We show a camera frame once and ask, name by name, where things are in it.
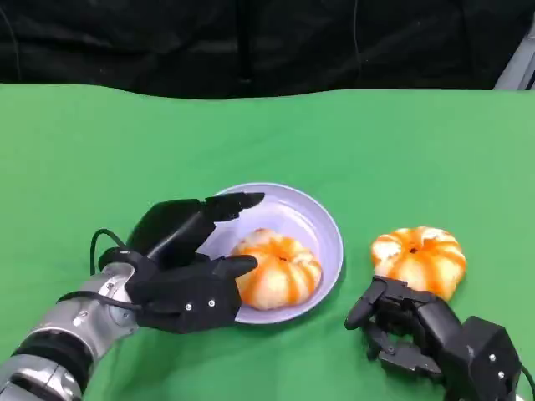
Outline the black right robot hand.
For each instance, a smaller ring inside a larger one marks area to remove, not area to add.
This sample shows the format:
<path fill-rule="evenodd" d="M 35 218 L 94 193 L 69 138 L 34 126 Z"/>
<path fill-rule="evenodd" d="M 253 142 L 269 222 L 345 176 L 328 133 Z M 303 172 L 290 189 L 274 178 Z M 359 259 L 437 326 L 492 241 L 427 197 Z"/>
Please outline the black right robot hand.
<path fill-rule="evenodd" d="M 461 322 L 442 298 L 407 282 L 373 277 L 344 326 L 363 332 L 368 359 L 443 385 L 447 400 L 515 400 L 527 372 L 505 327 Z"/>

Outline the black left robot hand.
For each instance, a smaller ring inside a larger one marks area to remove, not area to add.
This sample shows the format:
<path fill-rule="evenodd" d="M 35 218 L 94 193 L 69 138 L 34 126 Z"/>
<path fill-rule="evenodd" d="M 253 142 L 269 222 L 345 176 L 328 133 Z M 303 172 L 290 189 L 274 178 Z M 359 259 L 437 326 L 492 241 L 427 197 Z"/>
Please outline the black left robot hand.
<path fill-rule="evenodd" d="M 125 285 L 140 306 L 139 326 L 186 334 L 231 326 L 242 305 L 237 279 L 257 267 L 253 256 L 199 252 L 218 222 L 232 221 L 258 205 L 262 192 L 238 192 L 205 200 L 153 205 L 131 232 L 126 247 L 135 273 Z"/>

